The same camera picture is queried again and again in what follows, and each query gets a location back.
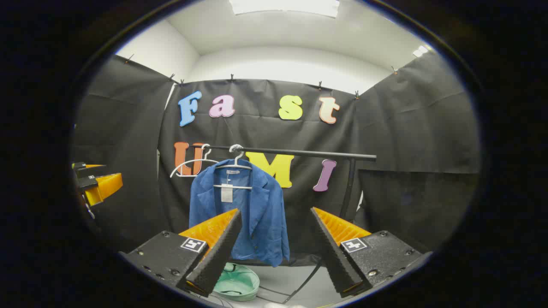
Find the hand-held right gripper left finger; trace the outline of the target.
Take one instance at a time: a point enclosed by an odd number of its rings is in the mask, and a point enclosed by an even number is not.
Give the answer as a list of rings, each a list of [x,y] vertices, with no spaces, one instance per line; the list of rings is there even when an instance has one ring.
[[[230,210],[182,233],[162,231],[121,257],[171,289],[208,297],[241,230],[241,211]]]

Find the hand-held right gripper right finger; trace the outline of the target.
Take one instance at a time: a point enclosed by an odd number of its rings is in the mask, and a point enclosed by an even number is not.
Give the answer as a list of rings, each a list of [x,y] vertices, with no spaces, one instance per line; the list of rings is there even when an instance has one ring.
[[[343,298],[388,284],[431,256],[391,232],[370,233],[315,207],[310,214],[323,263]]]

